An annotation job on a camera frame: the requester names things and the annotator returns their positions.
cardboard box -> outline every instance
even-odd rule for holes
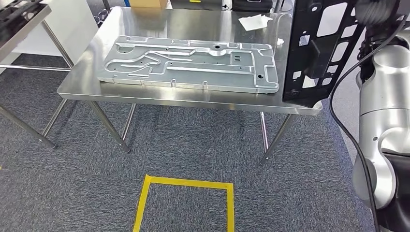
[[[131,7],[165,8],[168,0],[129,0]]]

hole in metal plate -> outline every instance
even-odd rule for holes
[[[332,35],[337,32],[345,14],[347,3],[339,3],[337,5],[327,7],[322,14],[319,24],[317,36]]]

table leg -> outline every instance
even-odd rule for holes
[[[111,12],[111,7],[110,7],[110,3],[108,2],[108,0],[102,0],[104,3],[104,7],[107,10],[108,13]]]
[[[12,114],[10,111],[8,111],[6,108],[0,105],[0,114],[4,115],[6,118],[17,124],[19,127],[25,129],[28,133],[32,134],[34,137],[36,137],[40,142],[45,143],[47,146],[54,148],[56,145],[52,143],[50,140],[42,136],[40,133],[38,133],[35,129],[30,127],[27,123],[22,121],[21,119],[17,118],[14,114]]]
[[[135,111],[135,106],[136,104],[131,105],[131,110],[130,113],[128,114],[127,122],[125,123],[124,131],[122,132],[121,139],[125,141],[125,138],[127,137],[128,129],[130,128],[132,116],[134,115]]]
[[[273,139],[272,143],[270,144],[268,150],[265,152],[264,156],[262,159],[259,161],[261,165],[265,165],[266,162],[270,157],[273,156],[273,150],[275,149],[276,146],[278,146],[280,140],[282,139],[286,129],[289,127],[293,119],[296,117],[296,115],[287,115],[285,121],[282,123],[282,126],[280,126],[278,133],[276,134],[275,138]]]
[[[268,142],[268,135],[266,133],[266,125],[265,125],[265,113],[261,112],[261,128],[262,128],[262,138],[264,140],[264,152],[268,150],[269,142]]]
[[[94,111],[94,113],[101,120],[101,122],[104,124],[104,126],[110,131],[110,133],[114,137],[114,139],[120,144],[122,149],[125,152],[129,153],[131,151],[130,148],[125,144],[124,140],[121,139],[120,135],[115,130],[113,124],[111,124],[110,120],[104,114],[104,112],[100,108],[100,106],[95,101],[88,101],[88,104],[91,106],[92,111]]]
[[[46,137],[48,133],[50,132],[51,128],[53,127],[54,123],[57,120],[57,117],[60,115],[62,109],[64,108],[65,103],[67,102],[67,99],[63,99],[58,106],[57,110],[54,112],[53,116],[51,116],[50,121],[48,122],[47,126],[45,127],[42,135]]]
[[[63,56],[65,62],[68,64],[68,67],[70,67],[71,69],[74,66],[74,62],[71,60],[70,56],[67,54],[67,51],[64,49],[64,47],[62,46],[54,32],[51,30],[50,26],[45,21],[41,22],[41,25],[43,26],[45,32],[47,32],[48,36],[53,41],[54,45],[57,47],[57,49]]]

black cable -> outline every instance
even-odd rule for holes
[[[373,193],[373,188],[371,184],[371,179],[370,179],[370,172],[369,168],[366,163],[365,156],[363,155],[362,150],[360,149],[359,143],[356,141],[356,139],[353,137],[353,135],[347,130],[347,128],[343,125],[343,123],[340,121],[340,119],[336,116],[335,111],[333,109],[333,97],[335,96],[336,89],[339,87],[340,83],[357,67],[359,67],[360,64],[365,62],[367,59],[371,58],[375,53],[379,52],[382,48],[384,48],[387,44],[389,44],[394,37],[403,29],[406,19],[409,17],[409,15],[405,15],[403,20],[401,21],[400,25],[397,27],[397,29],[392,33],[392,35],[387,38],[378,48],[370,52],[367,56],[363,57],[360,61],[358,61],[355,65],[353,65],[347,72],[345,72],[336,82],[335,86],[332,89],[332,92],[330,93],[329,97],[329,109],[330,109],[330,114],[332,115],[333,119],[336,121],[336,123],[340,126],[342,131],[347,135],[347,137],[351,140],[353,143],[354,147],[357,150],[357,154],[362,162],[363,169],[365,171],[365,178],[366,178],[366,185],[367,185],[367,190],[369,193],[369,200],[370,200],[370,208],[373,214],[373,222],[374,222],[374,228],[376,232],[380,232],[380,225],[377,221],[377,216],[376,216],[376,202],[374,200],[374,193]]]

white paper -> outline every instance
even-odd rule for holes
[[[268,21],[272,20],[269,17],[266,17],[265,15],[255,15],[252,17],[245,17],[245,18],[240,18],[239,22],[242,24],[244,29],[246,31],[250,30],[257,30],[261,28],[266,28],[268,26]]]

